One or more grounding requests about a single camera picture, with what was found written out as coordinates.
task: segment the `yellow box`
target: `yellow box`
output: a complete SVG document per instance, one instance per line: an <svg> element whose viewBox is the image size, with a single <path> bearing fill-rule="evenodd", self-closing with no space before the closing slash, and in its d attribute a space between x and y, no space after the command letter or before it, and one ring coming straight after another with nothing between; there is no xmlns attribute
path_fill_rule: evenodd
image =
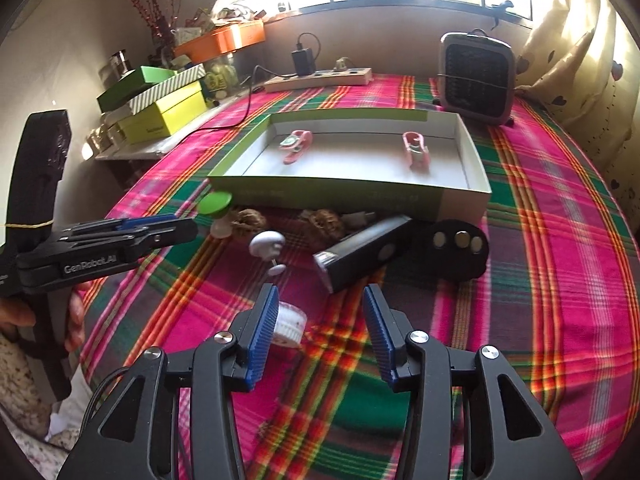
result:
<svg viewBox="0 0 640 480"><path fill-rule="evenodd" d="M172 136L207 111L196 81L158 99L140 113L118 121L130 144Z"/></svg>

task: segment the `blue gripper pad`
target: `blue gripper pad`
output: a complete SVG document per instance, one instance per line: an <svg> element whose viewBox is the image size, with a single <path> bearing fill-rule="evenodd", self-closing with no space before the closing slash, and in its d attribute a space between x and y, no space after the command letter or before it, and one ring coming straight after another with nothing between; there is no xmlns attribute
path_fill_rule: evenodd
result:
<svg viewBox="0 0 640 480"><path fill-rule="evenodd" d="M132 229L141 225L157 224L159 222L166 222L168 220L175 220L175 215L155 215L155 216L143 216L140 218L128 218L119 227L117 231L124 231L125 229Z"/></svg>
<svg viewBox="0 0 640 480"><path fill-rule="evenodd" d="M380 377L395 391L400 379L398 368L405 367L407 363L404 335L396 325L379 286L364 288L362 308Z"/></svg>
<svg viewBox="0 0 640 480"><path fill-rule="evenodd" d="M254 312L249 316L239 339L239 344L246 348L245 380L249 390L253 390L255 383L262 378L273 330L278 319L278 288L273 285L264 285L262 290L265 292L268 290L268 293L258 295L253 308Z"/></svg>

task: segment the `pink toy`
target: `pink toy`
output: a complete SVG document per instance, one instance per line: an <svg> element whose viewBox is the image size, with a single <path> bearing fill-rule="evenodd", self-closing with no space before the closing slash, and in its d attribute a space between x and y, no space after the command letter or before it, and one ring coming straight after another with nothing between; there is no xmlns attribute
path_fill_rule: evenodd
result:
<svg viewBox="0 0 640 480"><path fill-rule="evenodd" d="M410 168L423 168L427 170L431 161L429 150L424 145L424 137L418 132L405 132L402 134L406 161Z"/></svg>
<svg viewBox="0 0 640 480"><path fill-rule="evenodd" d="M296 162L302 154L309 149L313 138L314 134L309 130L293 130L292 133L280 143L280 149L289 152L283 162L285 164L293 164Z"/></svg>

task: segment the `curtain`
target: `curtain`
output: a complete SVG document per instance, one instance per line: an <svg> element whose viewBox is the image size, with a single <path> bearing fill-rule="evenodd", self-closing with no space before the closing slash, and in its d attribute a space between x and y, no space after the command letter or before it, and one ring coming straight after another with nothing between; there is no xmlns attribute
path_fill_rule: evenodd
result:
<svg viewBox="0 0 640 480"><path fill-rule="evenodd" d="M516 94L545 105L640 227L640 51L609 0L550 0L516 64Z"/></svg>

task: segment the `green box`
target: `green box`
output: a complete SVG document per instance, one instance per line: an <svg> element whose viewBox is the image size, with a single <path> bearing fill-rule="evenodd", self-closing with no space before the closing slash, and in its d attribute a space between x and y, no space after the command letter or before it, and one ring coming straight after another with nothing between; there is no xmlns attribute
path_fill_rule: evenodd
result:
<svg viewBox="0 0 640 480"><path fill-rule="evenodd" d="M174 75L174 70L156 68L154 66L141 66L128 73L98 97L100 110L102 113L113 112L136 95L142 94L153 85L157 85Z"/></svg>
<svg viewBox="0 0 640 480"><path fill-rule="evenodd" d="M308 152L285 165L280 141L313 132ZM418 132L431 153L427 171L406 160L402 133ZM396 108L280 112L256 124L209 173L235 204L387 211L479 225L491 197L482 161L457 114Z"/></svg>

